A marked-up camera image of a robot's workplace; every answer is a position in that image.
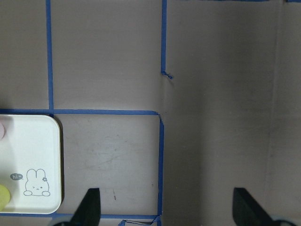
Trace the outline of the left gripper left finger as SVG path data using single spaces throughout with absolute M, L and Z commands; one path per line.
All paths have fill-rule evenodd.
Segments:
M 100 189 L 90 188 L 69 221 L 70 226 L 97 226 L 100 223 Z

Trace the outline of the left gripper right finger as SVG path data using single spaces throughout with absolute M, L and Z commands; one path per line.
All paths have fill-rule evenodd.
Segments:
M 275 222 L 245 188 L 235 187 L 232 217 L 237 226 L 273 226 Z

